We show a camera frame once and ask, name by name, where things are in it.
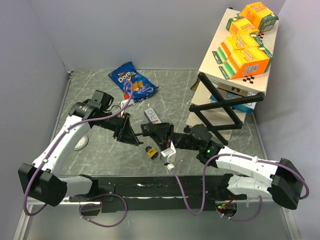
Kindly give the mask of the yellow padlock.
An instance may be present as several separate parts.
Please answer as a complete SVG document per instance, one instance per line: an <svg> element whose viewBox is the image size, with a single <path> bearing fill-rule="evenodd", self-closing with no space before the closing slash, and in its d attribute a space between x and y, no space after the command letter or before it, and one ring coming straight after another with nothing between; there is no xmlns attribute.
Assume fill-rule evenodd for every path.
<svg viewBox="0 0 320 240"><path fill-rule="evenodd" d="M152 160L155 159L155 158L157 158L158 155L159 155L159 152L158 152L154 147L151 147L151 146L147 146L147 147L145 148L145 151L146 151L148 157L149 157L150 159L152 159Z"/></svg>

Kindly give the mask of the black padlock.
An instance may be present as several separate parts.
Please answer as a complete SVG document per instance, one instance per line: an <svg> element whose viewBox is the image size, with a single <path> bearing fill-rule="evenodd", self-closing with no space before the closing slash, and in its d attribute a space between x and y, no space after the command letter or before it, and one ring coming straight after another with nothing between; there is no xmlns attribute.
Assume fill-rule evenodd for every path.
<svg viewBox="0 0 320 240"><path fill-rule="evenodd" d="M136 133L136 136L143 136L143 137L150 137L153 132L151 131L151 129L149 128L149 125L146 124L141 124L140 125L141 128L141 132L140 133Z"/></svg>

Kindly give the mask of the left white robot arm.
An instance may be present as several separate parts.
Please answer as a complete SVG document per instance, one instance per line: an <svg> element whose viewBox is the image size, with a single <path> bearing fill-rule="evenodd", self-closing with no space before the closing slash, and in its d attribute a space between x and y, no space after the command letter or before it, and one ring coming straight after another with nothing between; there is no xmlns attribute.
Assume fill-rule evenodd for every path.
<svg viewBox="0 0 320 240"><path fill-rule="evenodd" d="M89 175L61 178L65 161L75 146L93 126L113 132L118 142L139 146L141 142L130 125L130 114L125 109L133 104L131 98L124 101L116 113L106 112L113 97L96 90L91 99L75 103L49 146L31 164L22 164L18 176L24 197L57 206L65 197L82 195L87 201L99 195L98 180Z"/></svg>

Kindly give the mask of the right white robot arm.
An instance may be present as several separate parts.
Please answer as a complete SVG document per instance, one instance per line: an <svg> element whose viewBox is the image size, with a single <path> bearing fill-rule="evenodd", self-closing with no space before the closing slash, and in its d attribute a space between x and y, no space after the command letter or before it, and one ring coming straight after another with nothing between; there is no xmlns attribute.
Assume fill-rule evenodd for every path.
<svg viewBox="0 0 320 240"><path fill-rule="evenodd" d="M286 209L295 210L310 194L309 186L293 163L260 159L216 143L204 124L194 125L188 133L177 133L171 123L141 125L142 136L150 137L160 148L160 159L170 171L178 149L197 151L196 158L207 167L234 171L218 187L223 199L246 195L271 198Z"/></svg>

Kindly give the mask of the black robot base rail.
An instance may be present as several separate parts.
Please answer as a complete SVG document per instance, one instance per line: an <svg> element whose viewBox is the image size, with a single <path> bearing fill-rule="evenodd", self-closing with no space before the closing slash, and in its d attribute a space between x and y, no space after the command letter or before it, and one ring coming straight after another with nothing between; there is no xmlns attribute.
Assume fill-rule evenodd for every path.
<svg viewBox="0 0 320 240"><path fill-rule="evenodd" d="M233 175L174 176L96 176L98 191L92 196L70 196L70 202L102 204L102 213L129 211L183 210L186 196L191 209L200 209L203 199L205 211L215 211L216 203L229 200L246 200L245 194L235 195L227 189Z"/></svg>

